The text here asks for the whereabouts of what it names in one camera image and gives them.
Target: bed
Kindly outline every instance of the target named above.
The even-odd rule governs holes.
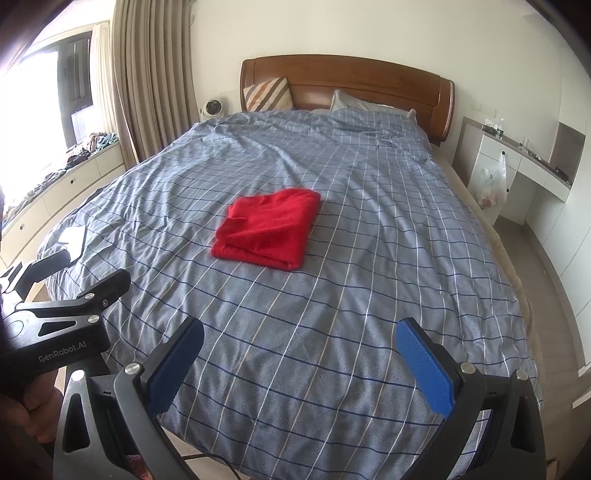
[[[384,61],[302,55],[246,60],[241,91],[280,76],[296,111],[196,124],[65,218],[40,257],[68,226],[86,225],[87,240],[80,261],[47,280],[50,296],[74,297],[129,270],[129,293],[104,314],[112,369],[142,361],[187,315],[198,317],[203,349],[161,422],[257,479],[399,478],[408,469],[441,418],[396,351],[395,325],[407,316],[457,361],[488,374],[526,370],[542,405],[521,283],[437,148],[453,83]],[[328,108],[337,88],[414,108],[417,122],[309,112]],[[237,197],[290,186],[322,196],[301,269],[210,255]]]

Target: beige curtain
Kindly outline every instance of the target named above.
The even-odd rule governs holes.
[[[101,22],[92,28],[90,39],[90,91],[92,103],[99,111],[100,132],[116,132],[115,97],[113,95],[113,55],[111,53],[111,28],[109,22]]]
[[[116,0],[115,118],[128,168],[198,121],[189,55],[189,0]]]

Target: gray pillow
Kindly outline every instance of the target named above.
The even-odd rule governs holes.
[[[412,108],[410,111],[402,110],[388,105],[379,105],[377,103],[364,102],[359,100],[343,90],[335,90],[333,101],[330,104],[330,111],[334,112],[340,108],[356,108],[357,110],[364,110],[366,112],[385,112],[394,113],[395,115],[402,115],[406,118],[416,121],[417,111]]]

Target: striped pillow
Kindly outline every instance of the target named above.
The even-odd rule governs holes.
[[[290,86],[286,77],[269,80],[244,89],[247,112],[293,110]]]

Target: folded red towel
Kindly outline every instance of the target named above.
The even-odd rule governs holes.
[[[212,255],[295,270],[304,261],[319,203],[320,195],[306,189],[240,198],[216,231]]]

